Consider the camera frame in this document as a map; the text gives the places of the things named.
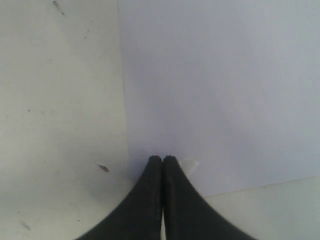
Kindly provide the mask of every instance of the white paper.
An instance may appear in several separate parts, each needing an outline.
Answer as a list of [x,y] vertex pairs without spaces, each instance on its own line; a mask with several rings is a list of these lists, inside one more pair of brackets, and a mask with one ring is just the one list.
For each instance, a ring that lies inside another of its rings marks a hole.
[[317,1],[119,0],[129,154],[203,195],[320,173]]

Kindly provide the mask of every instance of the white surface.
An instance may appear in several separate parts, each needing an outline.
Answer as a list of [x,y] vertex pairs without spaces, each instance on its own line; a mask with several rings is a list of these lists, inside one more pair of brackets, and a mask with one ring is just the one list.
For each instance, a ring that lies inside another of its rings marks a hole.
[[75,239],[132,184],[117,1],[58,2],[1,1],[3,240]]
[[320,177],[207,197],[227,220],[257,240],[320,239]]
[[119,0],[129,155],[214,195],[320,173],[318,1]]

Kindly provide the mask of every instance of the white floor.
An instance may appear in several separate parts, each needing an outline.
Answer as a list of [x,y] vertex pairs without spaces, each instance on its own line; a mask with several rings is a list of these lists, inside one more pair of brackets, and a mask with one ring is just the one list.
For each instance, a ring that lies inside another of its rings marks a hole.
[[[58,3],[60,9],[52,0],[1,1],[4,240],[74,239],[114,209],[133,184],[117,0]],[[258,239],[315,240],[319,186],[315,177],[207,200]]]

